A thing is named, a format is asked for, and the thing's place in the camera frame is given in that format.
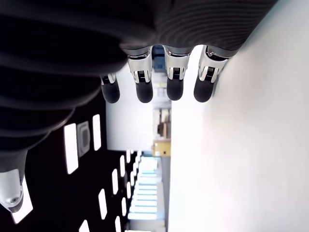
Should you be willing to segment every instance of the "metal bracket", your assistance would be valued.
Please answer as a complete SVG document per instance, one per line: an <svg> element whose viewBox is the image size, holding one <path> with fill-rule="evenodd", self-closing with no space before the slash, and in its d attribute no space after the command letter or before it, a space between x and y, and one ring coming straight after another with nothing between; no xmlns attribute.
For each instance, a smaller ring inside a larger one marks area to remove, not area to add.
<svg viewBox="0 0 309 232"><path fill-rule="evenodd" d="M152 67L152 57L151 57L152 47L145 54L139 56L128 56L128 64L130 71L133 75L135 83L139 83L143 80L149 83L151 80Z"/></svg>
<svg viewBox="0 0 309 232"><path fill-rule="evenodd" d="M188 62L191 53L187 54L175 54L170 52L165 46L165 64L168 77L170 80L174 78L174 75L177 75L177 79L183 80L185 71L188 68Z"/></svg>
<svg viewBox="0 0 309 232"><path fill-rule="evenodd" d="M115 73L109 73L107 75L101 75L101 85L104 85L104 80L108 79L110 84L113 84L116 80L116 74Z"/></svg>
<svg viewBox="0 0 309 232"><path fill-rule="evenodd" d="M227 61L228 61L227 58L222 60L211 59L207 54L207 46L204 45L198 64L199 79L201 81L204 81L206 79L207 73L209 72L209 68L214 68L213 75L211 77L211 83L214 83L217 79L218 74L221 72Z"/></svg>
<svg viewBox="0 0 309 232"><path fill-rule="evenodd" d="M0 173L0 204L7 210L16 207L23 199L23 186L20 185L19 171L14 169Z"/></svg>

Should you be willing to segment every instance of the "rectangular light panel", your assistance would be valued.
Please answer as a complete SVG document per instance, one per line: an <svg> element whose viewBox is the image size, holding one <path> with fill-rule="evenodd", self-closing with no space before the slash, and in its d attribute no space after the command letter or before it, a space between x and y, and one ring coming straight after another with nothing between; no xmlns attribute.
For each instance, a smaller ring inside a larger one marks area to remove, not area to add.
<svg viewBox="0 0 309 232"><path fill-rule="evenodd" d="M101 147L101 127L100 127L100 115L94 115L92 117L93 125L93 144L95 151Z"/></svg>
<svg viewBox="0 0 309 232"><path fill-rule="evenodd" d="M71 174L78 168L76 124L64 127L64 143L66 150L67 172Z"/></svg>

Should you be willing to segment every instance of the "white surface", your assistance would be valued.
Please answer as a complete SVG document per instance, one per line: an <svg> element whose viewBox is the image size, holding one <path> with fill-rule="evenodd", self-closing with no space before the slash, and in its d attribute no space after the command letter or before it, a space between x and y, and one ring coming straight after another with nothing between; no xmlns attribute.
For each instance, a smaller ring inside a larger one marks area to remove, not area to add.
<svg viewBox="0 0 309 232"><path fill-rule="evenodd" d="M100 126L100 115L94 115L92 117L93 123L93 144L95 151L101 147L101 126Z"/></svg>
<svg viewBox="0 0 309 232"><path fill-rule="evenodd" d="M169 232L308 231L308 12L280 1L207 103L193 51L172 106Z"/></svg>
<svg viewBox="0 0 309 232"><path fill-rule="evenodd" d="M143 195L156 195L157 191L156 190L141 190L141 189L136 189L135 192L137 194L143 194Z"/></svg>
<svg viewBox="0 0 309 232"><path fill-rule="evenodd" d="M126 215L126 198L123 197L121 201L121 208L122 208L122 216Z"/></svg>
<svg viewBox="0 0 309 232"><path fill-rule="evenodd" d="M124 177L126 174L126 168L125 168L125 156L120 157L120 176Z"/></svg>
<svg viewBox="0 0 309 232"><path fill-rule="evenodd" d="M129 213L127 218L129 220L156 220L156 214Z"/></svg>
<svg viewBox="0 0 309 232"><path fill-rule="evenodd" d="M138 185L136 186L138 189L145 189L145 190L157 190L156 185Z"/></svg>
<svg viewBox="0 0 309 232"><path fill-rule="evenodd" d="M22 219L25 218L25 216L27 216L33 210L25 177L23 180L23 191L24 191L24 200L20 210L16 213L12 213L12 217L15 224L19 223Z"/></svg>
<svg viewBox="0 0 309 232"><path fill-rule="evenodd" d="M112 172L112 192L114 195L118 192L118 172L117 169L114 169Z"/></svg>
<svg viewBox="0 0 309 232"><path fill-rule="evenodd" d="M137 195L134 194L133 195L133 199L134 200L158 200L158 196L157 195Z"/></svg>
<svg viewBox="0 0 309 232"><path fill-rule="evenodd" d="M131 220L130 229L136 231L152 231L165 227L164 220Z"/></svg>
<svg viewBox="0 0 309 232"><path fill-rule="evenodd" d="M107 215L106 197L104 189L102 189L98 195L98 203L100 206L101 218L102 220L104 220Z"/></svg>
<svg viewBox="0 0 309 232"><path fill-rule="evenodd" d="M130 212L132 213L156 213L157 207L131 206Z"/></svg>
<svg viewBox="0 0 309 232"><path fill-rule="evenodd" d="M120 99L106 103L106 134L109 150L151 150L152 104L141 103L128 64L117 73Z"/></svg>
<svg viewBox="0 0 309 232"><path fill-rule="evenodd" d="M157 201L138 201L132 200L132 206L157 206Z"/></svg>
<svg viewBox="0 0 309 232"><path fill-rule="evenodd" d="M84 220L82 225L80 226L79 232L89 232L89 228L88 228L88 222L87 220Z"/></svg>
<svg viewBox="0 0 309 232"><path fill-rule="evenodd" d="M66 150L67 172L71 174L78 168L76 124L64 127L64 141Z"/></svg>

